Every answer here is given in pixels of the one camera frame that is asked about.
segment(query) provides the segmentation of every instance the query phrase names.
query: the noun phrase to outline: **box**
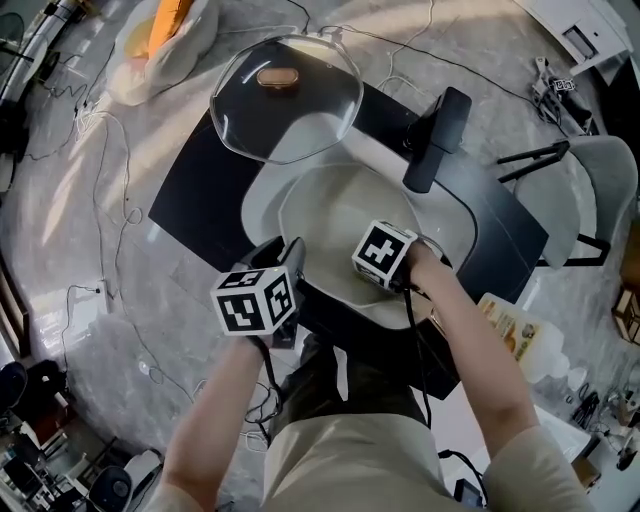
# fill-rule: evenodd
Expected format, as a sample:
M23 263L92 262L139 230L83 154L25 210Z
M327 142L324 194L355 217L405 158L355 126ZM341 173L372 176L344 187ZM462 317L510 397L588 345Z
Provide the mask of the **box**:
M631 223L620 277L625 288L640 292L640 221Z
M227 336L273 334L296 309L286 267L221 274L211 297Z
M620 336L640 345L640 305L636 292L622 287L612 313Z
M384 220L374 220L351 256L356 271L385 290L418 235Z

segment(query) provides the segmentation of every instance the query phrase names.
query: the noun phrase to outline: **white chair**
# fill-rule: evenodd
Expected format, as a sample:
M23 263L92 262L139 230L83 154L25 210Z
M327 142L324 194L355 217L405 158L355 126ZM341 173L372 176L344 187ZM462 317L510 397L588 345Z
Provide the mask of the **white chair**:
M580 214L571 186L550 165L572 153L589 175L596 199L596 236L580 233ZM500 178L517 180L514 194L549 235L538 266L561 268L602 265L618 222L638 188L638 168L629 146L618 137L576 137L547 148L498 160L498 164L534 158L534 162ZM576 241L599 249L594 258L569 258Z
M180 83L215 41L219 0L195 0L175 35L150 58L130 58L125 44L134 29L155 16L160 0L143 0L129 15L116 37L107 64L107 91L114 101L139 105Z

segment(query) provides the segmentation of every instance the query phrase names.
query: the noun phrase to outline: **hand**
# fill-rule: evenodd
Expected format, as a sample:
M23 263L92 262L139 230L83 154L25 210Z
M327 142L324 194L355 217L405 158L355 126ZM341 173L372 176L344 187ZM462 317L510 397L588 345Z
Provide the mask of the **hand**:
M407 252L411 282L424 290L425 282L444 265L424 242L413 242Z

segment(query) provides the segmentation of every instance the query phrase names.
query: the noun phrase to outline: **person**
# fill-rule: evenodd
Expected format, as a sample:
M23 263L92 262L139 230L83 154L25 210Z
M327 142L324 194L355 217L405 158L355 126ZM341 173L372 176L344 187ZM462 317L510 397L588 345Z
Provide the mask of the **person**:
M451 269L423 244L408 253L410 276L432 300L491 463L484 474L493 512L592 510L559 447L540 426L513 356ZM235 451L263 360L246 339L229 343L171 440L147 512L212 510ZM323 340L306 343L283 384L270 425L267 511L461 511L447 492L435 442L410 388L349 361L349 398L336 390L336 361Z

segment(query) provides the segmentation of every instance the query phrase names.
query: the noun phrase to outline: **cable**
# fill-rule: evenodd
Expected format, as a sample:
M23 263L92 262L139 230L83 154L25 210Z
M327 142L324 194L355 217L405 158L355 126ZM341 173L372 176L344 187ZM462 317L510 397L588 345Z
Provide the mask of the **cable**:
M147 495L147 491L149 489L151 489L151 487L153 487L153 484L155 483L155 481L158 479L158 475L162 473L162 466L160 466L160 468L158 468L158 472L153 476L153 479L151 480L151 482L149 482L149 485L147 486L147 488L144 490L144 492L142 493L142 496L140 497L140 501L138 501L137 505L134 507L134 509L132 510L132 512L136 512L136 510L138 510L138 507L140 506L140 504L144 501L144 497Z
M169 376L160 366L160 362L158 361L158 358L156 357L156 355L151 351L151 349L148 347L148 345L144 342L144 340L142 339L142 336L140 335L140 331L138 330L137 325L133 322L133 320L131 319L131 316L129 315L129 311L127 310L127 306L124 300L124 297L122 296L122 285L121 285L121 279L120 279L120 269L118 267L118 256L120 254L120 249L122 247L122 239L123 239L123 235L124 235L124 230L127 226L130 225L138 225L142 222L142 219L144 218L144 214L142 213L142 210L138 207L134 207L132 208L128 213L126 211L126 202L127 202L127 193L128 193L128 188L129 188L129 181L130 181L130 171L129 171L129 160L131 158L131 151L129 149L129 143L127 141L127 134L126 131L124 129L124 126L122 125L122 123L120 122L120 120L115 117L113 114L111 114L110 112L107 111L99 111L99 112L94 112L91 114L88 114L86 116L82 116L81 120L84 122L86 120L90 120L93 119L94 117L97 117L99 119L112 119L113 121L115 121L115 123L118 125L118 127L121 130L122 133L122 141L123 144L125 146L125 150L126 150L126 157L125 157L125 168L124 168L124 175L123 175L123 190L122 190L122 217L123 217L123 222L122 222L122 226L120 228L120 231L118 233L118 239L117 239L117 243L116 243L116 250L115 250L115 255L114 255L114 272L115 272L115 280L116 280L116 291L113 293L110 293L109 290L107 289L107 294L109 295L109 297L113 300L116 296L120 297L120 302L122 304L122 310L127 318L127 320L129 321L129 323L131 324L131 326L133 327L134 332L136 333L136 337L138 338L138 341L140 343L140 345L144 348L144 350L151 356L151 358L153 359L154 364L150 365L150 372L149 372L149 378L151 379L152 382L154 382L155 384L162 384L163 381L162 380L156 380L153 378L151 370L156 370L158 373L160 373L163 377L163 379L167 379L169 382L171 382L173 385L175 385L178 389L180 389L185 396L189 399L189 401L191 403L194 403L193 397L191 396L191 394L182 386L180 385L178 382L176 382L171 376ZM83 130L79 132L80 138L78 140L82 140L82 138L86 135L86 133L93 127L94 125L92 124L83 124ZM100 238L99 240L99 250L100 250L100 270L101 270L101 275L103 280L105 280L104 278L104 262L103 262L103 256L102 256L102 230L100 228L100 223L98 221L98 216L97 216L97 208L98 208L98 204L96 201L96 187L98 185L98 181L100 178L100 174L102 172L102 166L104 163L104 155L106 152L106 148L107 148L107 142L109 140L109 125L105 120L105 129L106 129L106 136L105 136L105 141L104 141L104 148L102 151L102 157L100 159L100 167L98 168L98 172L96 174L96 179L93 185L93 190L92 190L92 200L93 200L93 206L94 206L94 215L95 215L95 219L96 219L96 223L98 225L98 236ZM138 220L134 220L134 215L139 215Z
M388 76L387 78L385 78L382 82L380 82L378 84L378 88L380 88L380 86L384 86L384 84L386 84L387 82L390 82L391 80L400 80L401 82L404 82L405 84L407 84L409 87L411 87L414 91L416 91L419 94L422 94L422 96L427 96L427 93L418 89L414 84L412 84L409 80L407 80L406 78L402 77L402 76L398 76L398 75L392 75L392 76Z
M487 498L487 489L485 489L484 487L484 483L482 482L482 473L480 473L473 465L473 463L467 458L466 455L464 455L463 453L460 452L456 452L454 450L443 450L440 453L438 453L438 457L440 459L448 459L451 456L455 456L458 457L462 462L464 462L467 467L473 472L473 474L476 476L476 479L478 480L478 484L480 485L480 489L482 490L482 494L484 495L484 502L485 505L489 503L489 500Z
M561 123L560 123L560 122L558 122L556 119L554 119L554 118L552 118L552 117L547 119L547 118L545 118L545 117L543 117L543 116L542 116L541 109L540 109L540 105L537 105L534 101L532 101L531 99L529 99L529 98L527 98L527 97L525 97L525 96L522 96L522 95L520 95L520 94L518 94L518 93L516 93L516 92L510 91L510 90L509 90L509 89L507 89L506 87L503 87L502 85L500 85L498 82L496 82L496 81L492 80L491 78L489 78L489 77L487 77L487 76L483 75L483 74L482 74L482 73L480 73L479 71L476 71L475 69L470 68L469 66L465 66L464 64L461 64L461 63L459 63L459 62L455 62L455 61L452 61L452 60L446 59L446 58L444 58L444 57L440 57L440 56L438 56L438 55L435 55L434 53L431 53L431 52L430 52L430 51L428 51L428 50L422 50L422 49L420 49L420 48L416 48L416 47L414 47L414 46L411 46L408 42L407 42L407 43L400 43L400 42L398 42L398 41L394 41L394 40L392 40L392 39L387 39L386 37L379 36L378 34L374 34L374 33L372 33L372 32L366 32L366 31L364 31L364 30L358 30L358 29L356 29L356 28L352 27L351 25L325 25L324 27L321 27L321 28L320 28L320 30L318 30L318 35L322 35L322 32L323 32L323 31L324 31L324 29L326 29L326 28L336 28L336 29L340 29L340 30L346 30L347 32L353 32L353 33L355 33L355 34L362 34L362 35L365 35L365 36L368 36L368 37L372 37L372 38L374 38L374 39L379 39L379 40L381 40L381 41L386 41L387 43L391 43L391 44L395 44L395 45L400 46L400 47L401 47L400 49L402 49L402 48L409 48L410 50L413 50L414 52L423 53L423 54L425 54L425 55L429 55L430 57L432 57L432 58L434 58L434 59L436 59L436 60L439 60L439 61L442 61L442 62L446 62L447 64L451 64L451 65L453 65L453 66L458 66L458 67L460 67L460 68L462 68L462 69L466 69L469 73L472 73L472 74L474 74L474 75L476 75L476 76L478 76L478 77L482 78L483 80L486 80L487 82L489 82L490 84L494 85L495 87L497 87L497 88L498 88L498 89L500 89L501 91L503 91L503 92L505 92L505 93L507 93L507 94L509 94L509 95L511 95L511 96L514 96L514 97L516 97L516 98L519 98L519 99L521 99L522 101L526 101L526 102L527 102L527 103L529 103L531 106L533 106L533 108L535 108L535 109L536 109L536 112L538 113L538 117L539 117L542 121L544 121L544 122L545 122L545 123L547 123L547 124L554 124L554 125L556 125L556 127L560 130L560 132L562 133L562 135L563 135L563 136L565 136L565 137L568 137L567 133L566 133L566 132L564 131L564 129L562 128L562 125L561 125ZM387 83L387 81L389 81L389 80L390 80L390 79L392 79L392 78L394 78L394 79L400 79L400 80L403 80L405 83L407 83L408 85L410 85L411 87L413 87L417 92L419 92L420 94L423 94L423 95L424 95L424 92L423 92L423 91L421 91L420 89L418 89L415 85L413 85L412 83L410 83L408 80L406 80L406 79L404 79L404 78L402 78L402 77L399 77L399 76L394 76L394 75L387 76L387 78L385 78L384 80L382 80L382 81L377 85L377 87L379 88L381 85L383 85L383 84Z
M40 160L44 160L45 158L49 158L50 156L55 155L56 153L58 153L59 151L62 151L62 149L69 144L69 141L71 140L71 135L73 134L73 129L76 127L76 115L74 114L73 116L73 121L71 123L71 130L69 131L69 135L67 136L67 140L65 140L60 146L58 146L56 149L54 149L51 153L47 153L46 155L42 155L42 156L33 156L31 153L26 153L24 156L30 158L31 160L33 160L34 162L39 162Z
M424 34L427 30L429 30L429 27L431 27L431 24L433 23L433 7L434 7L434 4L435 4L435 0L429 0L429 22L428 22L428 23L427 23L423 28L421 28L421 29L420 29L420 30L418 30L415 34L413 34L413 35L412 35L412 36L407 40L407 42L406 42L406 43L404 43L405 45L407 45L407 44L411 44L411 42L412 42L416 37L418 37L418 36L420 36L420 35ZM393 76L393 60L395 59L396 54L397 54L398 52L401 52L403 49L404 49L404 47L402 47L402 46L401 46L400 48L395 49L395 50L391 53L390 62L389 62L389 73L387 74L387 77L386 77L384 80L382 80L382 81L381 81L381 82L376 86L376 89L380 89L382 92L384 92L385 84L386 84L386 83L389 81L389 79ZM413 86L413 85L412 85L412 87L413 87L414 89L416 89L418 92L420 92L420 91L418 90L418 88L417 88L417 87L415 87L415 86Z
M252 448L251 446L249 446L249 439L256 439L260 441L260 443L262 443L265 448L269 448L269 445L267 444L267 441L265 441L262 433L251 431L251 432L240 432L240 435L244 437L244 445L246 449L249 450L250 452L255 452L255 453L267 452L267 450L257 450L256 448Z
M62 332L60 333L60 341L62 342L62 355L64 356L64 373L67 373L69 371L69 361L67 360L67 346L65 345L65 342L64 342L64 333L67 332L69 327L71 327L71 312L69 311L69 295L71 293L71 290L73 290L73 289L86 290L88 292L100 293L100 289L99 288L88 288L86 286L80 286L78 284L72 284L71 286L69 286L69 288L67 288L67 298L66 298L66 303L67 303L67 325L65 326L64 329L62 329Z
M309 33L309 22L311 21L311 15L309 11L307 11L306 7L300 5L298 2L294 2L293 0L287 0L290 4L298 6L300 9L304 11L305 16L307 17L307 21L304 24L304 28L302 29L302 35L306 35Z
M102 71L104 71L104 68L107 67L107 63L109 62L109 60L111 59L111 55L113 54L113 50L115 49L116 45L115 43L113 44L113 46L111 47L111 51L109 52L109 57L107 57L107 60L105 61L105 63L103 64L102 68L100 69L100 71L98 72L98 75L96 75L95 80L93 81L93 84L91 84L91 86L89 88L87 88L87 84L82 84L78 87L78 89L76 89L76 91L74 92L73 89L71 88L71 86L67 86L65 87L62 92L60 94L57 93L55 87L49 89L48 87L46 87L43 84L43 87L49 91L50 94L53 94L54 98L60 98L66 91L67 89L69 90L69 93L71 94L71 97L75 97L75 95L78 93L78 91L84 87L84 90L86 92L85 98L84 98L84 107L86 108L87 106L87 99L89 98L89 94L91 94L91 90L93 89L93 87L95 86L96 82L98 81L98 77L102 74ZM73 57L79 57L79 55L77 54L72 54ZM64 147L66 147L67 144L69 144L69 141L71 140L71 135L73 134L73 129L75 128L75 123L76 123L76 118L78 116L78 104L80 103L80 99L82 98L83 94L80 94L80 96L78 97L78 100L76 101L75 107L74 107L74 114L73 114L73 121L71 123L71 130L69 131L69 136L67 137L67 139L60 145L58 146L56 149L54 149L53 151L51 151L50 153L47 153L45 155L42 156L33 156L33 154L31 153L26 153L24 156L30 158L31 160L33 160L34 162L39 162L40 160L44 160L45 158L49 158L50 156L53 156L55 154L57 154L59 151L61 151Z
M260 354L262 354L262 358L264 359L265 370L267 371L267 378L269 379L269 385L271 386L271 389L273 389L276 394L276 407L271 414L262 416L262 407L264 407L264 405L267 403L267 401L271 397L271 389L267 388L267 397L262 401L262 403L256 407L249 409L249 411L247 411L247 415L249 415L251 412L260 410L260 418L258 418L257 420L249 420L245 415L245 421L247 423L253 423L255 425L258 425L260 432L262 432L262 435L267 441L267 446L270 446L271 436L269 435L267 430L264 428L264 423L275 418L282 412L282 407L284 404L284 395L282 393L282 389L276 382L276 378L273 373L273 365L271 363L271 355L269 354L269 349L267 348L267 345L265 345L264 341L262 341L258 336L248 336L248 339L249 341L251 341L251 343L253 343L258 348L258 350L260 350ZM266 386L261 382L259 382L258 384L266 388Z
M466 69L469 73L472 73L472 74L474 74L476 76L479 76L483 80L486 80L490 84L495 85L498 89L506 92L507 94L510 94L511 96L515 96L516 98L520 98L521 100L526 101L527 103L529 103L529 104L533 105L535 108L537 108L536 104L533 101L531 101L529 98L526 98L524 96L521 96L518 93L510 91L506 87L503 87L498 82L495 82L491 78L488 78L488 77L484 76L482 73L476 71L475 69L470 68L468 66L465 66L464 64L460 64L459 62L455 62L455 61L452 61L452 60L449 60L449 59L445 59L444 57L439 57L438 55L435 55L435 54L431 53L428 50L422 50L420 48L416 48L414 46L411 46L410 44L400 43L400 42L394 41L392 39L387 39L386 37L382 37L382 36L379 36L377 34L373 34L372 32L366 32L364 30L358 30L358 29L355 29L355 28L353 28L353 27L351 27L349 25L325 25L324 27L321 27L320 30L318 30L318 34L322 35L322 32L326 28L337 28L337 29L341 29L341 30L346 30L347 32L353 32L353 33L356 33L356 34L363 34L365 36L369 36L369 37L372 37L374 39L379 39L381 41L386 41L387 43L391 43L391 44L395 44L395 45L401 46L402 48L409 48L410 50L413 50L414 52L423 53L425 55L429 55L430 57L432 57L432 58L434 58L436 60L440 60L442 62L446 62L447 64L451 64L453 66L458 66L458 67L460 67L462 69Z
M116 43L113 43L113 46L111 47L111 51L109 51L109 56L107 57L107 60L104 61L104 64L100 68L100 71L98 71L98 74L96 75L95 79L93 80L93 83L91 84L91 87L89 87L89 90L87 91L87 95L86 95L86 97L84 99L84 107L85 108L87 107L87 100L89 99L89 95L91 94L91 91L93 90L93 88L95 87L96 83L98 82L98 78L100 78L100 75L102 74L104 69L107 67L107 64L111 60L111 56L113 55L113 51L115 49L116 49Z
M427 377L424 373L422 344L418 339L418 327L416 326L416 320L413 317L413 308L411 307L411 290L409 288L405 288L402 292L404 294L404 304L407 308L407 316L409 317L409 325L416 337L416 346L418 347L418 364L420 365L420 376L422 377L422 398L424 399L424 407L427 411L427 417L425 419L427 422L427 428L431 429L431 407L429 406L429 397L427 396Z
M587 430L599 404L600 399L598 398L598 393L592 391L571 415L571 419L575 421L580 428Z
M61 61L61 64L67 64L71 59L74 59L78 57L79 59L82 58L82 55L78 54L78 53L71 53L69 54L69 57L67 57L65 60Z

